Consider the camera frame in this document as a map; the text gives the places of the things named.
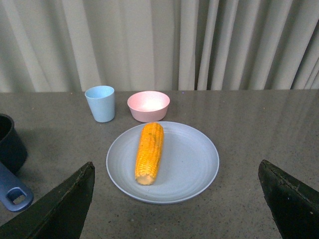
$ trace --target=pot handle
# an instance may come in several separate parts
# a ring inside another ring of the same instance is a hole
[[[0,162],[0,201],[11,212],[20,212],[31,205],[33,193]]]

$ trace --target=curtain fold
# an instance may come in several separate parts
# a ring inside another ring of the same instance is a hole
[[[319,89],[318,0],[0,0],[0,92]]]

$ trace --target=gray plate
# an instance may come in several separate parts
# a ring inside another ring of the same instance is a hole
[[[141,124],[121,134],[111,145],[106,167],[114,184],[127,195],[147,203],[172,204],[203,192],[215,179],[219,157],[215,145],[200,131],[175,122],[159,122],[164,145],[154,184],[135,181],[135,162]]]

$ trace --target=table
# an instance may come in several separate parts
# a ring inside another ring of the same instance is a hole
[[[141,124],[116,92],[116,116],[94,121],[84,93],[2,93],[0,112],[10,115],[29,156],[17,176],[34,202],[88,161],[95,187],[82,239],[281,238],[258,179],[269,160],[319,191],[319,91],[166,91],[164,121],[189,125],[215,144],[219,172],[198,196],[152,205],[120,191],[106,171],[112,142]],[[0,205],[0,225],[13,218]]]

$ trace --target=bowl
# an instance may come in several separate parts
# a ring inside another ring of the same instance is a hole
[[[128,106],[133,118],[144,123],[155,122],[164,118],[169,103],[169,97],[158,91],[138,92],[128,99]]]

